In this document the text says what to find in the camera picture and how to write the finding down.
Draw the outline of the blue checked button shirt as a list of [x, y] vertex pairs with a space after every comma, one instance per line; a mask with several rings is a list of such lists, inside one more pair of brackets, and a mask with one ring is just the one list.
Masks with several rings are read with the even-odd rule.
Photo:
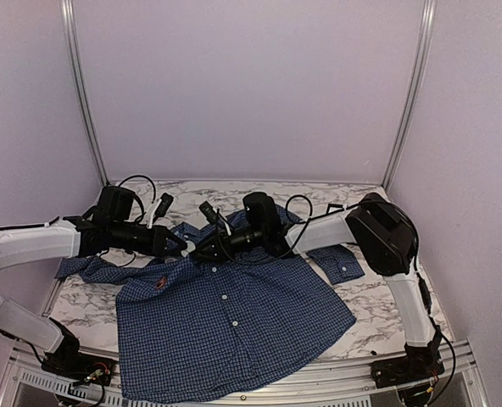
[[[318, 358], [355, 323], [334, 286], [363, 276], [334, 246], [269, 264], [153, 259], [122, 268], [96, 256], [62, 261], [58, 277], [120, 287], [120, 368], [131, 394], [197, 396], [261, 387]], [[168, 277], [164, 290], [154, 287]]]

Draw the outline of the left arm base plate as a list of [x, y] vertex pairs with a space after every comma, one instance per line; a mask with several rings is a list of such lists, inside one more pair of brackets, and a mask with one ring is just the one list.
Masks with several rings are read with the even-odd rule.
[[67, 377], [80, 385], [94, 382], [108, 386], [115, 365], [115, 360], [81, 352], [71, 355], [66, 361], [59, 361], [53, 354], [46, 354], [42, 361], [44, 371]]

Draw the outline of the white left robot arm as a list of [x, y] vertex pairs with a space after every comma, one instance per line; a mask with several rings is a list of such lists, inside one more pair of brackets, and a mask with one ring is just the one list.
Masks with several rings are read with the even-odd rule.
[[[83, 215], [44, 223], [0, 226], [0, 270], [48, 259], [85, 258], [111, 248], [150, 257], [186, 255], [193, 245], [154, 221], [166, 214], [173, 198], [153, 199], [152, 214], [130, 189], [108, 185]], [[66, 376], [86, 371], [79, 342], [55, 321], [0, 296], [0, 332], [49, 354]]]

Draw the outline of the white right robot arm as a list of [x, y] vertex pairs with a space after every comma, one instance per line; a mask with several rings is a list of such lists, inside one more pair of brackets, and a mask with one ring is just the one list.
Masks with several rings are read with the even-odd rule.
[[417, 270], [418, 233], [402, 209], [375, 192], [348, 206], [330, 203], [325, 214], [307, 220], [279, 215], [273, 198], [264, 192], [249, 194], [243, 205], [247, 223], [239, 227], [228, 225], [209, 203], [201, 205], [214, 229], [191, 251], [194, 259], [223, 263], [257, 247], [283, 259], [354, 244], [370, 269], [387, 283], [403, 322], [405, 344], [414, 348], [401, 359], [400, 373], [416, 380], [432, 367], [426, 348], [439, 342], [441, 335], [431, 317], [429, 291]]

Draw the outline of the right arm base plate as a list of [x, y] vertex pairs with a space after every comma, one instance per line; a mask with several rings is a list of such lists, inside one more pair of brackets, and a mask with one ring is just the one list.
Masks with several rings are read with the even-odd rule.
[[404, 385], [439, 376], [445, 372], [439, 353], [441, 337], [425, 348], [404, 346], [405, 355], [371, 363], [371, 378], [377, 388]]

